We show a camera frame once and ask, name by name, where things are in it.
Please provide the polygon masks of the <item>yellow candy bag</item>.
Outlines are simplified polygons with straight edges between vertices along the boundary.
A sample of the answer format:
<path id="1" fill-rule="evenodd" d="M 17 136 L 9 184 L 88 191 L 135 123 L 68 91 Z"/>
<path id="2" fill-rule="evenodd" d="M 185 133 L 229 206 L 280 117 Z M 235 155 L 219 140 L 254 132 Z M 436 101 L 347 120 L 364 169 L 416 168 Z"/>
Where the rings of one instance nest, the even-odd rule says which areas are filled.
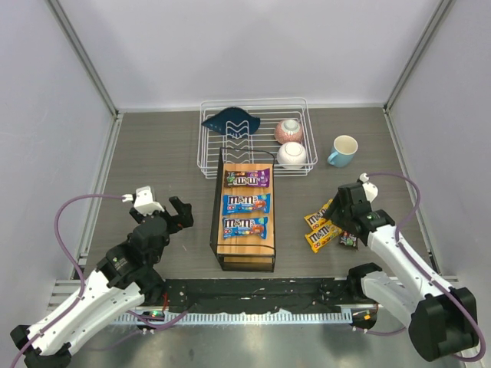
<path id="1" fill-rule="evenodd" d="M 326 219 L 324 218 L 324 215 L 331 203 L 332 203 L 332 199 L 329 199 L 317 212 L 314 212 L 310 215 L 306 215 L 304 217 L 305 222 L 308 224 L 311 230 L 315 230 L 319 227 L 322 227 L 323 224 L 326 223 Z"/>
<path id="2" fill-rule="evenodd" d="M 305 240 L 309 244 L 314 253 L 318 253 L 321 248 L 326 246 L 331 240 L 335 239 L 342 233 L 342 230 L 334 225 L 331 221 L 327 221 L 319 225 L 309 234 L 305 235 Z"/>

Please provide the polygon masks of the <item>blue candy bag short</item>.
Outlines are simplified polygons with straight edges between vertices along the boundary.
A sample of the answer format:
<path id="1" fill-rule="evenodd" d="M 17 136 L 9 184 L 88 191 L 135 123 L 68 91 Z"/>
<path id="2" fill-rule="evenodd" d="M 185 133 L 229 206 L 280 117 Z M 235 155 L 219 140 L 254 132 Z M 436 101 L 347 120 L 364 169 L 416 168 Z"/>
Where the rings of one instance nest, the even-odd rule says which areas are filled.
<path id="1" fill-rule="evenodd" d="M 260 218 L 223 218 L 223 238 L 236 238 L 242 236 L 256 235 L 261 239 L 267 237 L 268 217 Z"/>

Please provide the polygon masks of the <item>blue candy bag long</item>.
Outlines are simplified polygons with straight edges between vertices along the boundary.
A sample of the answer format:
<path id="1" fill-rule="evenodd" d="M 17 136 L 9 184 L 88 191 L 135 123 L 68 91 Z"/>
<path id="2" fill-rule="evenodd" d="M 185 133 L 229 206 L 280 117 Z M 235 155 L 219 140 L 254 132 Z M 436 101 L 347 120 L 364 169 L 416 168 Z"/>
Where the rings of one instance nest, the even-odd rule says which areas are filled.
<path id="1" fill-rule="evenodd" d="M 271 206 L 271 195 L 224 195 L 223 215 L 245 214 L 252 212 L 269 213 Z"/>

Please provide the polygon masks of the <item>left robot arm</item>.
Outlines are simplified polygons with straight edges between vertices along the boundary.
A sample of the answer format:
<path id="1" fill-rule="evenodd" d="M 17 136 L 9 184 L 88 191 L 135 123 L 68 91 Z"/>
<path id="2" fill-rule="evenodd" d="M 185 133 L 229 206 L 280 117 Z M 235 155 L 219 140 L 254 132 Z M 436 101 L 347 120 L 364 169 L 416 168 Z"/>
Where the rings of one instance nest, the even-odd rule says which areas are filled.
<path id="1" fill-rule="evenodd" d="M 74 265 L 79 288 L 48 316 L 11 331 L 18 348 L 12 366 L 23 360 L 27 367 L 66 367 L 89 339 L 121 314 L 154 305 L 163 297 L 166 282 L 154 266 L 170 236 L 193 226 L 192 206 L 171 197 L 176 211 L 171 215 L 149 186 L 117 200 L 132 205 L 130 215 L 137 226 L 125 241 L 107 251 L 88 276 L 79 264 Z"/>

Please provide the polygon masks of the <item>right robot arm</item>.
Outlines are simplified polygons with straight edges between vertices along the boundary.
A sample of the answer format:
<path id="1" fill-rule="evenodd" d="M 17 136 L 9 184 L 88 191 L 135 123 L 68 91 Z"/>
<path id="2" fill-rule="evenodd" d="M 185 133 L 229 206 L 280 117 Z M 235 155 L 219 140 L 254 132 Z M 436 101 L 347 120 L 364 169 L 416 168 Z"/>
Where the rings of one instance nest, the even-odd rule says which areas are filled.
<path id="1" fill-rule="evenodd" d="M 338 187 L 325 218 L 355 235 L 397 276 L 364 264 L 350 270 L 354 290 L 385 307 L 407 329 L 414 349 L 426 361 L 482 346 L 476 299 L 438 275 L 400 234 L 384 211 L 374 211 L 375 185 L 357 181 Z"/>

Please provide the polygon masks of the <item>purple brown candy bag lower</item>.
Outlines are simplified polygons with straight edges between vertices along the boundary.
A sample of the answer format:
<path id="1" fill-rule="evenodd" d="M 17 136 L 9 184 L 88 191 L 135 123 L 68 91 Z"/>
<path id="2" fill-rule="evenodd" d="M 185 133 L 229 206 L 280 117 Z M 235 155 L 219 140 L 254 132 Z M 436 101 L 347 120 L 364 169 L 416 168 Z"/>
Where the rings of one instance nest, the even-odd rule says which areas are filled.
<path id="1" fill-rule="evenodd" d="M 343 231 L 338 238 L 338 244 L 344 247 L 358 250 L 358 237 L 350 232 Z"/>

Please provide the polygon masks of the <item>light blue mug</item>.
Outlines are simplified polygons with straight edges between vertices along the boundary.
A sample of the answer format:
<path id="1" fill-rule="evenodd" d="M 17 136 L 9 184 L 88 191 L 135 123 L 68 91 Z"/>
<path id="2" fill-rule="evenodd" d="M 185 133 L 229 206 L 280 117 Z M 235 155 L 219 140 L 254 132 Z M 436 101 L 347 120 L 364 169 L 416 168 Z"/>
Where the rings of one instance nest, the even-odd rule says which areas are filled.
<path id="1" fill-rule="evenodd" d="M 357 140 L 349 135 L 341 135 L 334 139 L 328 164 L 342 168 L 348 165 L 358 151 Z"/>

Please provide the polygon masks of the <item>white bowl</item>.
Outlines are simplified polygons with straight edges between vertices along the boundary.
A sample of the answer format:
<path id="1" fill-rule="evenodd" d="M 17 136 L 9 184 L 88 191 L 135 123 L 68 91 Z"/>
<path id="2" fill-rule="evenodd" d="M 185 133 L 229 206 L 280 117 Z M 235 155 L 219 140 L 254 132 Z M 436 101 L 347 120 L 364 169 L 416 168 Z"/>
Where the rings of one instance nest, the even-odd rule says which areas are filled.
<path id="1" fill-rule="evenodd" d="M 297 142 L 287 142 L 277 153 L 278 164 L 285 169 L 301 169 L 307 163 L 306 149 Z"/>

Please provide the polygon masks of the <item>pink patterned bowl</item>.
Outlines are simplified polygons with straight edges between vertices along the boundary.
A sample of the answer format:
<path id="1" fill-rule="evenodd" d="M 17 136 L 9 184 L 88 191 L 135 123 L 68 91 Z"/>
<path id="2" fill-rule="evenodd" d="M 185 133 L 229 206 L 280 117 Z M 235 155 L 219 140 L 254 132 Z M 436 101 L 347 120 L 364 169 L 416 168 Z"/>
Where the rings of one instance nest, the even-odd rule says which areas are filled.
<path id="1" fill-rule="evenodd" d="M 276 125 L 274 136 L 280 144 L 300 143 L 303 138 L 302 125 L 294 119 L 282 120 Z"/>

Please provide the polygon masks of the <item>dark blue leaf plate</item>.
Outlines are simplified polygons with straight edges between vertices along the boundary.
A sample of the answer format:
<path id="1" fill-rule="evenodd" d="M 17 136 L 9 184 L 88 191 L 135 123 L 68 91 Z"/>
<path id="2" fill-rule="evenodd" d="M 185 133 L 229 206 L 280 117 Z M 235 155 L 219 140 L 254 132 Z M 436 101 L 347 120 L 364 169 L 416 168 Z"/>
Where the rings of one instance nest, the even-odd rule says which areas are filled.
<path id="1" fill-rule="evenodd" d="M 215 133 L 234 139 L 254 134 L 261 120 L 239 107 L 227 107 L 204 120 L 201 125 Z"/>

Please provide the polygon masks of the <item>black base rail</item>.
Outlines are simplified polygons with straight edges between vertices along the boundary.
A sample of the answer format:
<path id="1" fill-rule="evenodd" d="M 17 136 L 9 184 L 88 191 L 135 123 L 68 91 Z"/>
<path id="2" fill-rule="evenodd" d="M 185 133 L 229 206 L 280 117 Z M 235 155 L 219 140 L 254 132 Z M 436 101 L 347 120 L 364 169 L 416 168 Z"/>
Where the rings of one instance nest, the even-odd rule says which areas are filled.
<path id="1" fill-rule="evenodd" d="M 171 312 L 199 314 L 329 313 L 375 303 L 344 278 L 168 279 L 166 295 Z"/>

